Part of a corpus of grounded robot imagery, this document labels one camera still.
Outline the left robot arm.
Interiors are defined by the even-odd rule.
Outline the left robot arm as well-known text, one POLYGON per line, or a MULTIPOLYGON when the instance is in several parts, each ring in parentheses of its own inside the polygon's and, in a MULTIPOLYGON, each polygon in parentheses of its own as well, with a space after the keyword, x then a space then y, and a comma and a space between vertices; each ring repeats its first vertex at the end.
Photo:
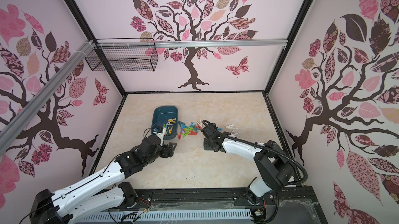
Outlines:
POLYGON ((151 135, 129 151, 118 154, 105 168, 63 189, 39 192, 32 205, 32 224, 75 224, 109 208, 134 206, 139 200, 126 181, 157 158, 171 158, 176 143, 164 144, 161 136, 151 135))

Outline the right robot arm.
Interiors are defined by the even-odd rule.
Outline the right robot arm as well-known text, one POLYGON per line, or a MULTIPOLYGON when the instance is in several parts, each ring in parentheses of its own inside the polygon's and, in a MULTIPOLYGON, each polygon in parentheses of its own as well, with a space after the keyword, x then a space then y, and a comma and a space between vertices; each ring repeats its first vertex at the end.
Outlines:
POLYGON ((220 132, 215 123, 202 122, 204 150, 224 152, 254 161, 260 177, 256 177, 246 188, 246 198, 253 205, 271 191, 280 192, 295 172, 295 167, 280 146, 274 141, 251 143, 220 132))

